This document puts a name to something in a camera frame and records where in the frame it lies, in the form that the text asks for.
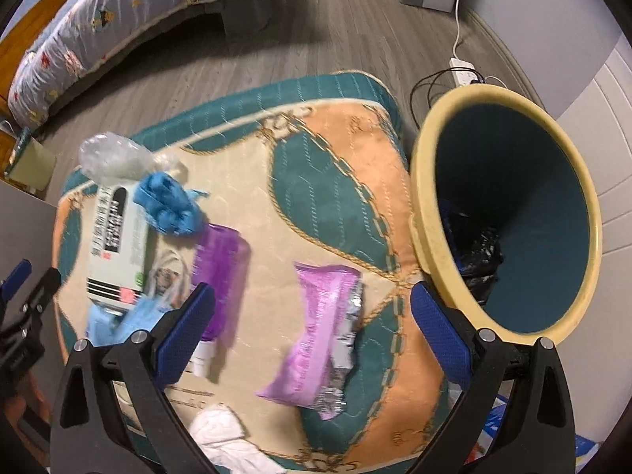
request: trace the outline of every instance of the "silver foil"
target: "silver foil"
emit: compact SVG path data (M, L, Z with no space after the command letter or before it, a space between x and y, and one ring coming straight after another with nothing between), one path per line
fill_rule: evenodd
M340 415L346 406L344 382L353 369L353 345L358 331L358 319L362 310L362 281L358 280L349 292L349 300L344 319L336 329L328 360L329 376L327 384L320 388L310 408L318 411L323 419Z

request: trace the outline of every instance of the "wooden headboard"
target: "wooden headboard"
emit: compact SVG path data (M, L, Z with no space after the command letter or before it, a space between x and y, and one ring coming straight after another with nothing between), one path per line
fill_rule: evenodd
M11 115L9 87L26 49L55 17L66 0L39 0L0 42L0 112Z

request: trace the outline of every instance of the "white bottle cap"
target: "white bottle cap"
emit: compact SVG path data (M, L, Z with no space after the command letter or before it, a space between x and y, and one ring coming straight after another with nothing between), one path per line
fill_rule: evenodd
M191 357L191 362L194 364L194 375L200 378L208 378L211 374L211 360L215 356L217 351L217 343L206 342L202 340L195 348L194 354Z

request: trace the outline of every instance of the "power strip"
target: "power strip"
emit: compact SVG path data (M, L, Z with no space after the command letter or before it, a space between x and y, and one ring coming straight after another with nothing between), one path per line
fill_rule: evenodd
M474 64L470 64L469 62L465 62L464 60L459 60L458 58L450 59L450 68L470 68L474 69ZM454 77L454 83L457 87L461 87L462 85L470 85L473 80L477 80L478 77L472 71L452 71L452 76Z

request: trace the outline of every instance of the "black label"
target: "black label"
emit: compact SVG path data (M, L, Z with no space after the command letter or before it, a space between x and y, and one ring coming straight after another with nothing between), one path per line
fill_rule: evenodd
M121 247L122 234L122 215L125 211L125 200L127 199L127 190L119 187L112 202L110 202L109 213L107 214L107 223L105 228L105 250L114 253L119 252Z

